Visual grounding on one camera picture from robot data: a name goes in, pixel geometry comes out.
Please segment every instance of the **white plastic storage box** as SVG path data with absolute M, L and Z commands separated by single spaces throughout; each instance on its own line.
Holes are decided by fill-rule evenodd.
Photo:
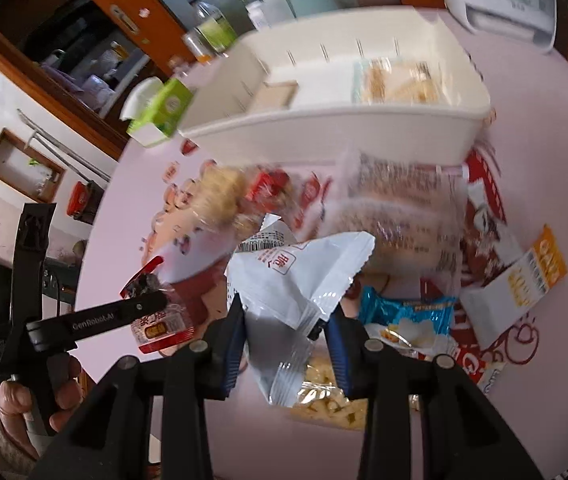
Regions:
M 425 61 L 448 104 L 360 104 L 355 64 Z M 288 108 L 246 114 L 264 83 L 297 81 Z M 439 18 L 412 7 L 328 12 L 245 34 L 195 95 L 179 132 L 221 164 L 322 162 L 346 146 L 399 162 L 460 164 L 491 110 L 480 75 Z

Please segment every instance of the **cabinet handle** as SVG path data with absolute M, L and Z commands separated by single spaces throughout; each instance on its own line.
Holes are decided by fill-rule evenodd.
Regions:
M 126 13 L 115 4 L 110 4 L 110 13 L 115 16 L 120 22 L 126 25 L 126 28 L 131 34 L 139 34 L 139 27 L 130 19 Z

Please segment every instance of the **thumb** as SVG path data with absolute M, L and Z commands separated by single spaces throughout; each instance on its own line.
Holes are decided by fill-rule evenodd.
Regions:
M 17 447 L 37 458 L 38 454 L 29 440 L 24 423 L 24 413 L 30 411 L 30 390 L 13 381 L 0 384 L 0 421 L 6 435 Z

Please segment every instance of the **white wall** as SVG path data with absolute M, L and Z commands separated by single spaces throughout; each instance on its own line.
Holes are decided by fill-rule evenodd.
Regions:
M 35 102 L 0 72 L 0 132 L 3 128 L 7 128 L 16 136 L 26 141 L 29 139 L 32 130 L 20 121 L 16 113 L 17 108 L 21 109 L 36 124 L 46 130 L 57 140 L 67 145 L 71 150 L 74 150 L 74 152 L 78 155 L 85 158 L 85 160 L 89 161 L 105 173 L 112 174 L 117 165 L 115 160 L 97 149 L 77 132 L 58 120 L 58 118 Z M 53 156 L 38 142 L 33 142 L 32 146 L 52 161 L 64 167 L 64 164 L 61 161 L 55 158 L 55 156 Z M 106 183 L 102 179 L 92 174 L 89 170 L 80 167 L 80 165 L 72 161 L 72 159 L 70 159 L 67 155 L 62 154 L 62 156 L 69 160 L 74 166 L 78 167 L 83 174 L 96 181 L 100 186 L 106 187 Z M 57 202 L 58 207 L 56 208 L 55 215 L 53 216 L 52 225 L 73 236 L 88 238 L 91 232 L 91 226 L 83 222 L 78 222 L 66 215 L 68 199 L 73 186 L 78 180 L 81 179 L 75 174 L 75 172 L 73 172 L 70 168 L 66 168 L 66 173 L 64 174 L 64 178 L 62 179 L 58 192 L 55 196 L 55 202 Z M 32 200 L 14 190 L 12 187 L 8 186 L 8 184 L 3 183 L 1 180 L 0 198 L 19 209 L 22 208 L 24 203 L 32 202 Z

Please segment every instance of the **screw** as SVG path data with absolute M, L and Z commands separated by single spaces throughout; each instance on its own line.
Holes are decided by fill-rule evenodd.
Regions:
M 189 345 L 189 348 L 190 348 L 191 352 L 195 352 L 196 354 L 199 354 L 200 352 L 206 351 L 206 349 L 208 348 L 208 343 L 206 341 L 204 341 L 203 339 L 197 339 L 197 341 L 193 341 Z
M 118 359 L 118 368 L 122 370 L 130 370 L 133 366 L 139 363 L 139 359 L 132 355 L 125 355 Z
M 440 368 L 450 370 L 453 366 L 455 366 L 455 361 L 450 355 L 440 354 L 435 358 L 435 364 Z
M 381 352 L 384 349 L 384 343 L 379 339 L 367 339 L 364 348 L 369 352 Z

